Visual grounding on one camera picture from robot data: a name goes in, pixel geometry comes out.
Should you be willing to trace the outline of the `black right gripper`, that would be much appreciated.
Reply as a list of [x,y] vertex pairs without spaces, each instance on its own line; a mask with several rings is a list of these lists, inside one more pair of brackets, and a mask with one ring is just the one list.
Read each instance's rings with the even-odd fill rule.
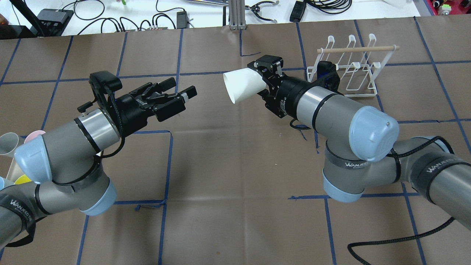
[[291,116],[297,119],[297,106],[301,96],[313,87],[311,82],[290,77],[281,68],[282,57],[264,55],[247,64],[249,69],[257,72],[268,86],[257,94],[265,101],[268,110],[279,118]]

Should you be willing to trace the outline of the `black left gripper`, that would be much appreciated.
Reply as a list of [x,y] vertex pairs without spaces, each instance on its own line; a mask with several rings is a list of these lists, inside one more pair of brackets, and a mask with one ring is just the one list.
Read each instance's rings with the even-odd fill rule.
[[123,124],[123,136],[127,137],[148,124],[148,117],[155,115],[163,122],[186,109],[185,103],[197,95],[195,86],[181,92],[166,94],[176,86],[174,77],[162,82],[146,83],[134,91],[116,99]]

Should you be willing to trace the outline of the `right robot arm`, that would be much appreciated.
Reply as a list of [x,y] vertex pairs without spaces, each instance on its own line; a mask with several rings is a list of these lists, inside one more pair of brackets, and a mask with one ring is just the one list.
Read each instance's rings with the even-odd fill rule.
[[247,66],[268,88],[258,94],[279,117],[291,116],[325,136],[323,188],[340,202],[366,188],[408,182],[430,203],[470,228],[470,163],[439,136],[398,141],[398,122],[372,106],[338,93],[340,77],[320,62],[313,82],[290,77],[281,57],[264,55]]

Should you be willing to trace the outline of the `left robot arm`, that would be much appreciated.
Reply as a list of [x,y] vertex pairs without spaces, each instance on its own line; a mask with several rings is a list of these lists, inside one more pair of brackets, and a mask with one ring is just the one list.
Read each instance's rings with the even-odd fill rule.
[[186,109],[197,95],[195,86],[167,94],[175,78],[148,82],[116,98],[122,89],[108,71],[89,77],[93,101],[78,107],[80,116],[29,142],[7,144],[1,137],[1,155],[12,155],[29,182],[1,185],[1,247],[31,243],[36,223],[49,215],[79,209],[99,215],[117,198],[116,188],[103,168],[103,159],[116,155],[125,138],[148,124],[150,116],[163,122]]

